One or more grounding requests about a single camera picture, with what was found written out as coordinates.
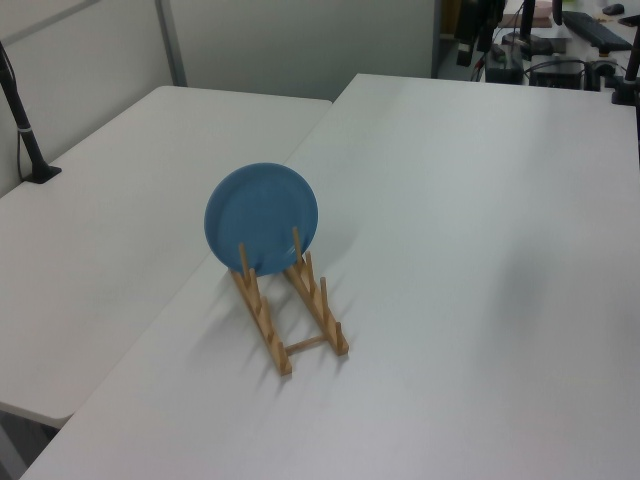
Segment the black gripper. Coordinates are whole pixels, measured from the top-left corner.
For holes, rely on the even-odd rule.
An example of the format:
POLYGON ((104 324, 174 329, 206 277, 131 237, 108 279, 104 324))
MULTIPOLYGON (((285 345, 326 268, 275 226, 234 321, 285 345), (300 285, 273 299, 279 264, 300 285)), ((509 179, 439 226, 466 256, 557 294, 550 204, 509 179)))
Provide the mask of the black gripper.
POLYGON ((493 44, 493 34, 502 21, 503 0, 462 0, 454 38, 458 40, 456 64, 469 67, 474 44, 477 50, 488 52, 493 44))

